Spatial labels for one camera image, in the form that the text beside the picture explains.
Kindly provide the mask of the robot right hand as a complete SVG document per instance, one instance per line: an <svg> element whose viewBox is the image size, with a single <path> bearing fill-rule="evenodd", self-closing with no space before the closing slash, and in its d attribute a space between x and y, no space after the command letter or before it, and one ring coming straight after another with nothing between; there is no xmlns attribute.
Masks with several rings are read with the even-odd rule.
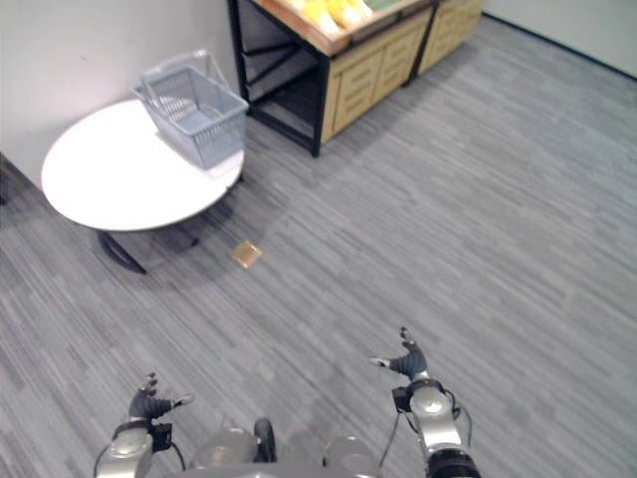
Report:
<svg viewBox="0 0 637 478"><path fill-rule="evenodd" d="M429 377L428 364L419 345L405 327L400 328L399 336L401 344L407 350L405 355L399 358L372 357L369 358L369 361L379 367L402 374L411 382L427 379Z"/></svg>

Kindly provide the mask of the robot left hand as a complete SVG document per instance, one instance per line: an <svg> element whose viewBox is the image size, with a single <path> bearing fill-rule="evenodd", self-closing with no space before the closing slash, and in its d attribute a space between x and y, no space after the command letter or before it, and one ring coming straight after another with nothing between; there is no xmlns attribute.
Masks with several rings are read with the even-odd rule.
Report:
<svg viewBox="0 0 637 478"><path fill-rule="evenodd" d="M194 401L192 394L184 394L175 398L157 397L158 379L154 371L150 372L137 389L128 407L129 421L148 421L162 417L171 410L188 405Z"/></svg>

